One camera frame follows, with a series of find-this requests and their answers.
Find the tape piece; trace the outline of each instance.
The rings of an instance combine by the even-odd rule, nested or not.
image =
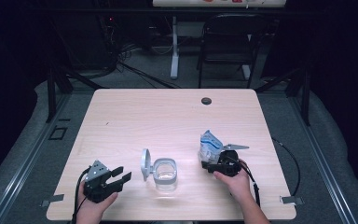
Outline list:
[[[48,200],[42,201],[42,203],[39,206],[40,207],[46,207],[50,203],[59,202],[59,201],[62,201],[62,200],[63,200],[63,194],[54,195],[54,196],[51,196]]]
[[[281,197],[281,202],[284,204],[291,204],[291,205],[304,204],[304,200],[301,197],[296,198],[295,196]]]

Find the person's left hand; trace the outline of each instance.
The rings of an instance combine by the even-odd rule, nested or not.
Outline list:
[[[80,183],[79,192],[77,197],[77,207],[80,208],[77,211],[76,223],[82,224],[98,224],[103,218],[103,212],[116,200],[118,193],[114,192],[105,200],[100,203],[94,203],[88,199],[84,200],[86,196],[84,195],[84,180]]]

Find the gray carpet floor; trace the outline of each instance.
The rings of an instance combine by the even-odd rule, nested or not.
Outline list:
[[[170,53],[160,54],[137,49],[126,55],[124,63],[181,88],[197,88],[197,56],[194,49],[183,45],[180,53],[179,77],[176,80],[170,78],[172,59]],[[252,83],[253,89],[265,83],[266,78],[260,78],[259,75],[267,53],[268,49],[265,48],[259,57]],[[82,72],[85,77],[94,77],[94,74],[95,72],[92,71]],[[142,77],[120,65],[115,72],[92,80],[112,89],[164,88],[156,82],[150,81],[152,84],[146,82]],[[48,200],[55,191],[93,94],[90,87],[78,80],[71,79],[71,82],[75,88],[72,94],[64,95],[57,90],[59,110],[55,120],[49,124],[45,122],[48,117],[47,83],[44,82],[35,89],[38,93],[38,103],[33,116],[0,167],[0,223],[54,223],[47,220],[48,207],[41,206],[41,203]],[[244,86],[242,73],[235,67],[217,66],[216,68],[216,65],[214,67],[211,65],[205,69],[203,88],[244,88]],[[302,120],[298,117],[296,108],[298,100],[284,95],[285,86],[286,83],[281,83],[267,92],[259,93],[258,97],[271,136],[289,148],[298,161],[301,179],[296,196],[301,197],[305,204],[296,207],[295,219],[271,222],[358,223],[358,180],[347,163],[346,144],[339,128],[322,102],[312,94],[309,128],[334,174],[354,221],[345,220],[338,212],[327,187],[328,183],[318,168],[312,152],[312,143],[304,131]],[[66,129],[62,140],[48,140],[54,127]],[[289,189],[293,191],[297,182],[295,162],[283,147],[279,144],[275,144],[275,147]],[[17,185],[18,190],[13,190],[13,179],[19,175],[19,170],[23,169],[26,161],[32,162],[26,163],[28,172],[22,174],[24,181]]]

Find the black chair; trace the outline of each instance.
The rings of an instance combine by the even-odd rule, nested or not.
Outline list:
[[[269,22],[261,15],[219,14],[208,19],[202,29],[200,56],[197,64],[199,88],[204,63],[250,66],[247,88],[250,88],[261,40]]]

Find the forearm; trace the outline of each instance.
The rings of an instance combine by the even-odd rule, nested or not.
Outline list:
[[[252,195],[245,196],[243,199],[241,199],[240,207],[243,215],[243,221],[246,224],[269,223],[269,220],[266,218],[261,208],[255,202]]]

